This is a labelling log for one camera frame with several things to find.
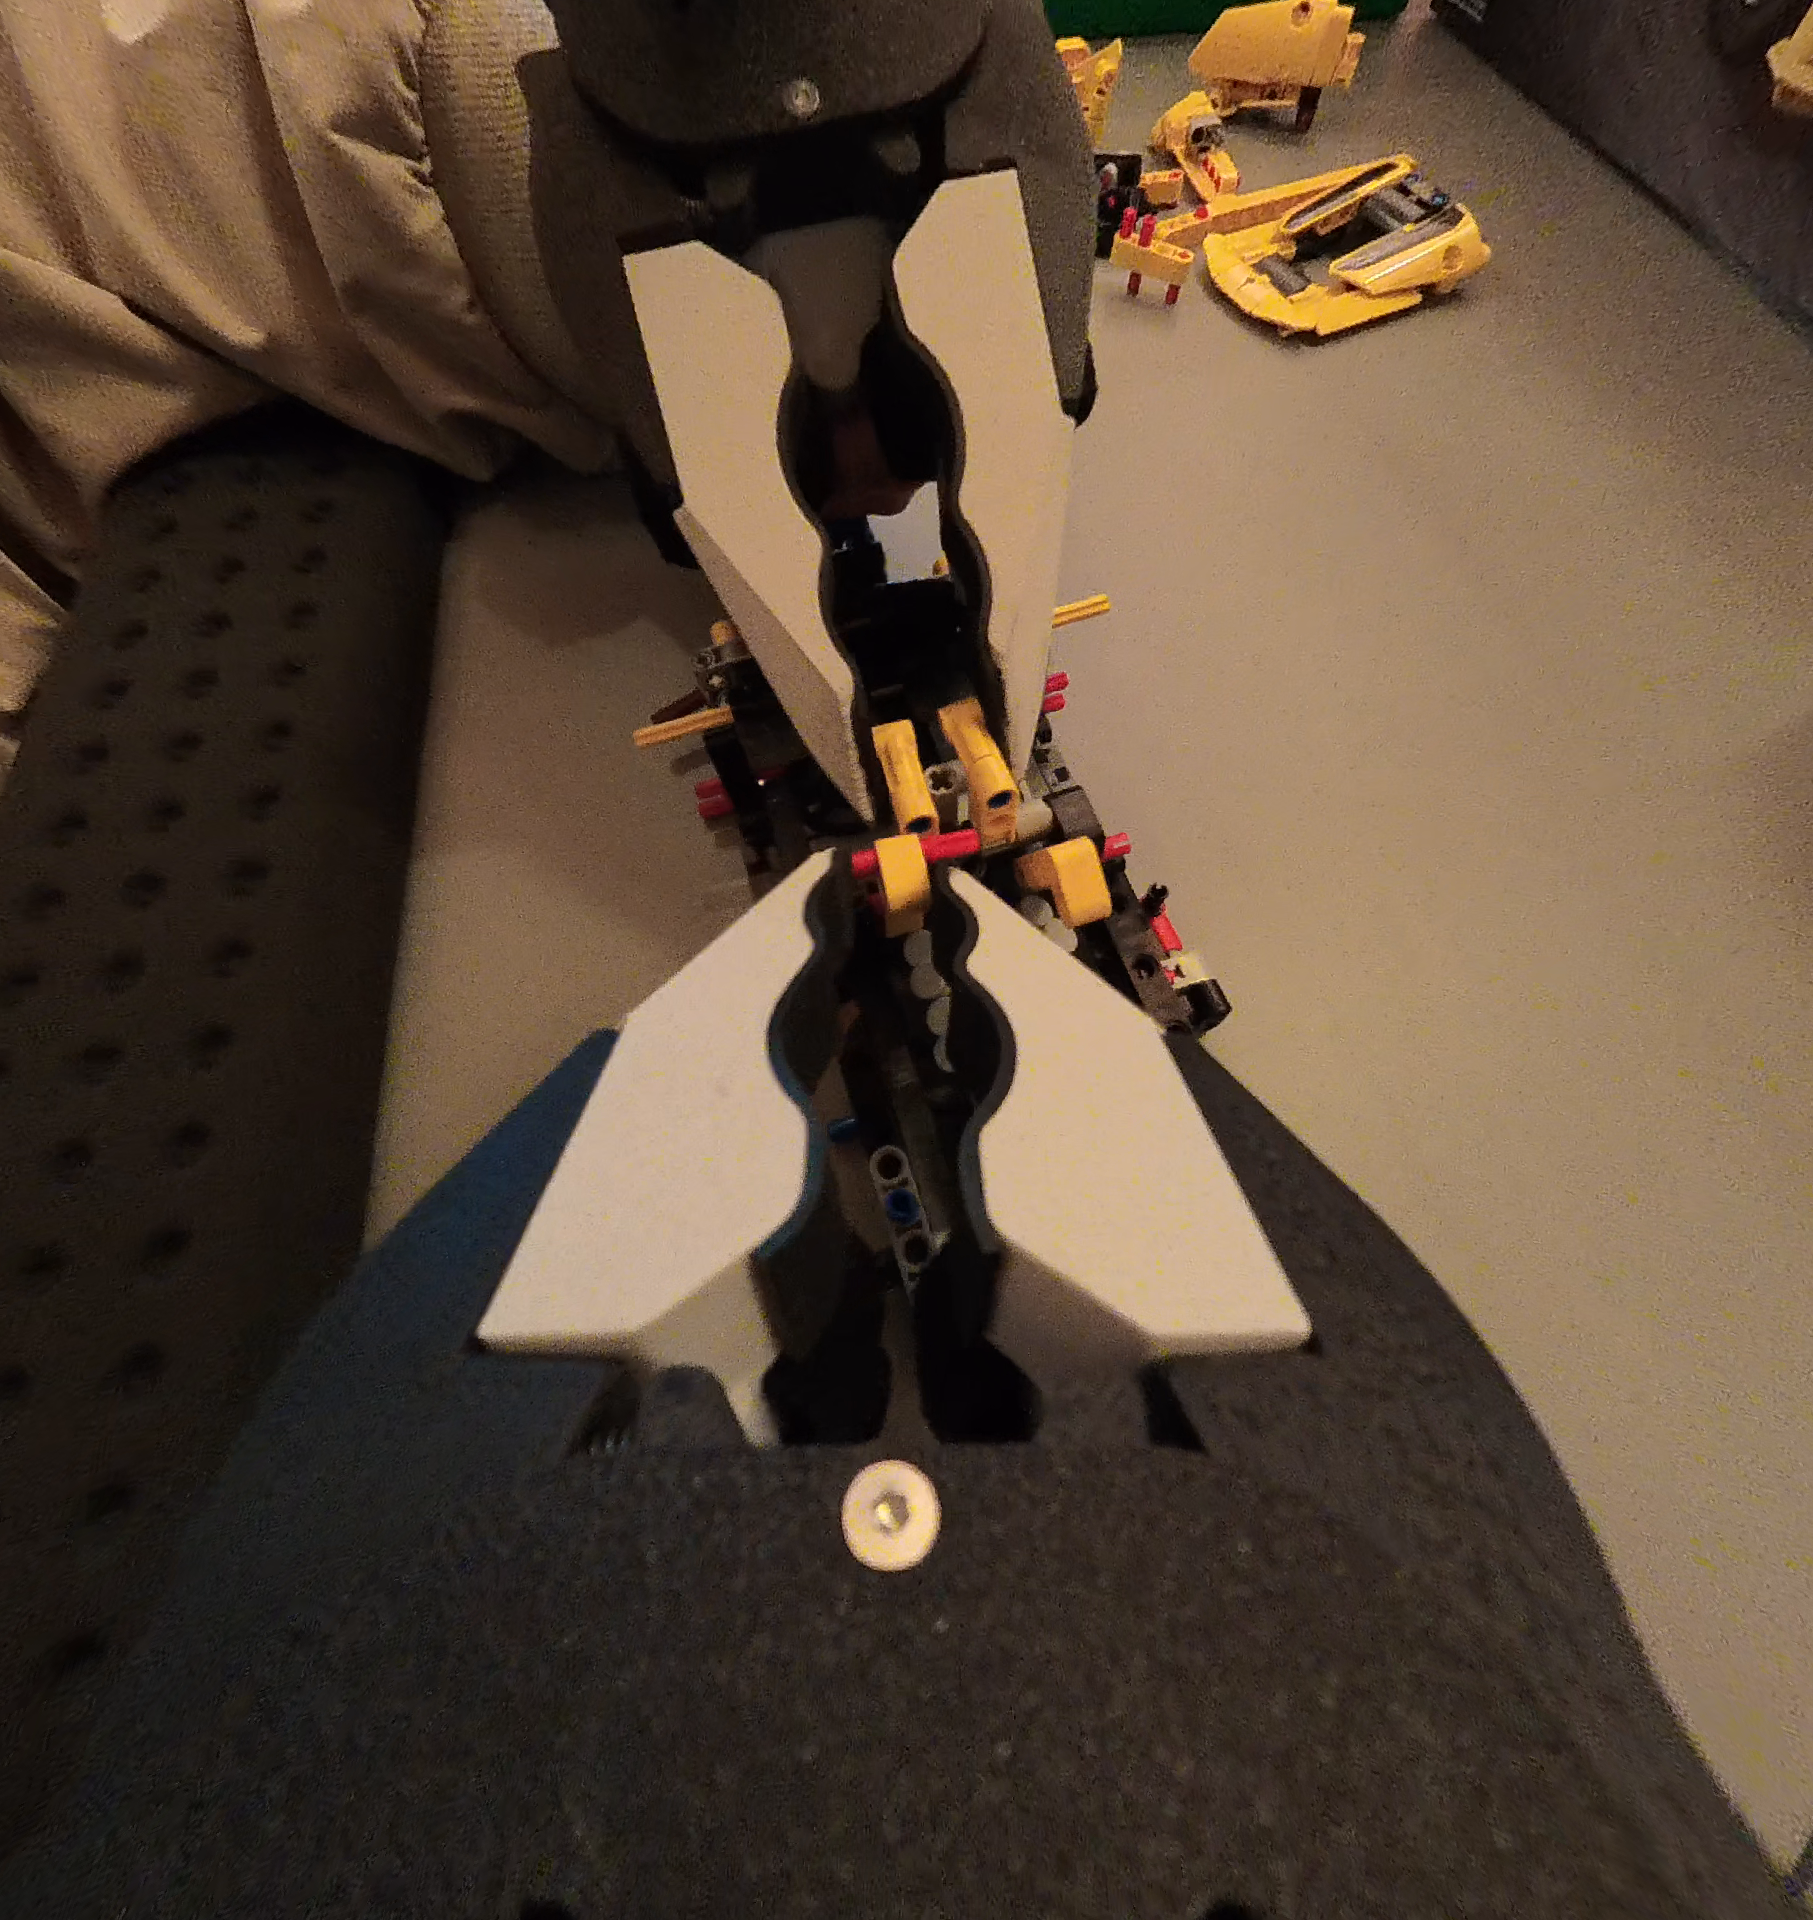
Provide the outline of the green plastic bin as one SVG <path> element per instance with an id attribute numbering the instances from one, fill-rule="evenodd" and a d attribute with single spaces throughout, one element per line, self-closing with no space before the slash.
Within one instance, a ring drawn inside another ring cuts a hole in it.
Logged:
<path id="1" fill-rule="evenodd" d="M 1044 2 L 1044 13 L 1056 37 L 1080 36 L 1106 41 L 1111 37 L 1198 36 L 1227 7 L 1247 2 Z"/>

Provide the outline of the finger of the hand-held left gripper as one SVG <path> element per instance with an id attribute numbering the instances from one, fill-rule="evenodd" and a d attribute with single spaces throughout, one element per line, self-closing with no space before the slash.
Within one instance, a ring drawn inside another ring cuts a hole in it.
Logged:
<path id="1" fill-rule="evenodd" d="M 631 252 L 625 269 L 679 475 L 679 530 L 802 743 L 870 821 L 855 672 L 822 609 L 822 530 L 779 444 L 794 348 L 775 287 L 701 241 Z"/>
<path id="2" fill-rule="evenodd" d="M 893 316 L 929 372 L 946 558 L 1001 748 L 1034 748 L 1046 694 L 1074 419 L 1013 169 L 943 180 L 893 250 Z"/>

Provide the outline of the yellow toy hood section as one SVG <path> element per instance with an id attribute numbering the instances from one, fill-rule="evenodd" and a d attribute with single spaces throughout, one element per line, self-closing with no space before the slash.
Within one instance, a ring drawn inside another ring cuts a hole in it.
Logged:
<path id="1" fill-rule="evenodd" d="M 1292 113 L 1307 131 L 1331 87 L 1353 81 L 1365 36 L 1356 7 L 1337 2 L 1269 2 L 1226 7 L 1193 48 L 1187 70 L 1212 107 Z"/>

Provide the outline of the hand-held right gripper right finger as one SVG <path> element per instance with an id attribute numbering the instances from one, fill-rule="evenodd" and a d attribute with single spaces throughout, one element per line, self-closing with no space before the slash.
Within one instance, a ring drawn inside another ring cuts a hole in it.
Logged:
<path id="1" fill-rule="evenodd" d="M 933 874 L 950 1237 L 919 1283 L 936 1436 L 1026 1441 L 1069 1385 L 1299 1352 L 1307 1309 L 1184 1066 L 1193 1047 L 985 884 Z"/>

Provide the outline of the black toy car chassis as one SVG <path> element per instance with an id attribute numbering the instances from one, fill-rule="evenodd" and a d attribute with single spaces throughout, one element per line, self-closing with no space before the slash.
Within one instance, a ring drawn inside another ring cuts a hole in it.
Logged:
<path id="1" fill-rule="evenodd" d="M 873 584 L 846 603 L 844 636 L 870 719 L 855 723 L 880 775 L 877 823 L 838 794 L 739 630 L 721 620 L 698 655 L 698 684 L 633 735 L 636 748 L 703 750 L 703 818 L 731 818 L 750 873 L 771 887 L 817 851 L 846 850 L 870 920 L 844 974 L 841 1072 L 904 1059 L 904 1089 L 883 1082 L 870 1144 L 893 1262 L 917 1284 L 950 1237 L 939 1094 L 948 985 L 925 929 L 933 874 L 985 884 L 1046 940 L 1128 994 L 1163 1034 L 1195 1038 L 1227 1006 L 1216 978 L 1181 944 L 1161 894 L 1138 894 L 1130 842 L 1103 828 L 1055 750 L 1051 719 L 1068 678 L 1048 668 L 1034 748 L 1022 773 L 988 740 L 964 606 L 948 578 Z"/>

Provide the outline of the dark toy set box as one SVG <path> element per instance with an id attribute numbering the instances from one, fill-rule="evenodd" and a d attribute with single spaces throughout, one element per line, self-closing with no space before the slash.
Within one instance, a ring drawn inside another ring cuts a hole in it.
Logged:
<path id="1" fill-rule="evenodd" d="M 1807 2 L 1438 2 L 1461 45 L 1813 326 L 1813 113 L 1766 52 Z"/>

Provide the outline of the person's left forearm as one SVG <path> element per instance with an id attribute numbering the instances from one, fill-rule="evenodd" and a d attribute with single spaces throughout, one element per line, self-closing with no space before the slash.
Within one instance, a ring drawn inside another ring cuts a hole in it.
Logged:
<path id="1" fill-rule="evenodd" d="M 276 395 L 469 475 L 609 468 L 501 99 L 552 41 L 534 3 L 0 3 L 0 522 L 72 542 Z"/>

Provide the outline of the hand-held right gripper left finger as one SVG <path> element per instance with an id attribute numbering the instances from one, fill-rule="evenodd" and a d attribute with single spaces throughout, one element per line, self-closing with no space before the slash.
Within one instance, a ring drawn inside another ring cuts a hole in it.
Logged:
<path id="1" fill-rule="evenodd" d="M 883 1284 L 830 1154 L 870 920 L 817 851 L 636 1005 L 479 1323 L 490 1352 L 711 1372 L 756 1444 L 888 1420 Z"/>

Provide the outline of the yellow toy beam red pins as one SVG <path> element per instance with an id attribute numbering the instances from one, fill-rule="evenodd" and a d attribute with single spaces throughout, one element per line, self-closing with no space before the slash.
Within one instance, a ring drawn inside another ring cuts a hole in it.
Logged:
<path id="1" fill-rule="evenodd" d="M 1128 299 L 1141 299 L 1143 289 L 1152 284 L 1168 308 L 1177 304 L 1195 259 L 1195 252 L 1160 232 L 1155 210 L 1141 210 L 1132 204 L 1119 215 L 1106 249 L 1114 272 L 1123 275 Z"/>

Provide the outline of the yellow toy car side panel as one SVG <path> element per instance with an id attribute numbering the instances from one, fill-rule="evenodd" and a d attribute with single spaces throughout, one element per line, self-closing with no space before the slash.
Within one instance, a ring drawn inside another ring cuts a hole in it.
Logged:
<path id="1" fill-rule="evenodd" d="M 1238 196 L 1200 259 L 1247 319 L 1327 341 L 1449 297 L 1491 246 L 1472 209 L 1397 152 Z"/>

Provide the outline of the small yellow toy bracket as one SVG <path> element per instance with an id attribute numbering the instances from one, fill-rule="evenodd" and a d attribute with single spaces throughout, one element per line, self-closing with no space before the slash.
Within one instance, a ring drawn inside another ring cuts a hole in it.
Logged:
<path id="1" fill-rule="evenodd" d="M 1062 36 L 1056 40 L 1056 52 L 1080 101 L 1088 140 L 1099 149 L 1106 140 L 1106 119 L 1126 44 L 1117 36 L 1101 45 L 1081 36 Z"/>

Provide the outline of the grey desk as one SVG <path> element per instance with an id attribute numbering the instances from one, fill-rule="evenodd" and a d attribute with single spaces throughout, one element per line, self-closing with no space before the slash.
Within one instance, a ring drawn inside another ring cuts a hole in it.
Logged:
<path id="1" fill-rule="evenodd" d="M 1466 1307 L 1775 1859 L 1813 1823 L 1813 342 L 1431 19 L 1491 266 L 1284 342 L 1097 293 L 1061 723 L 1214 1047 Z"/>

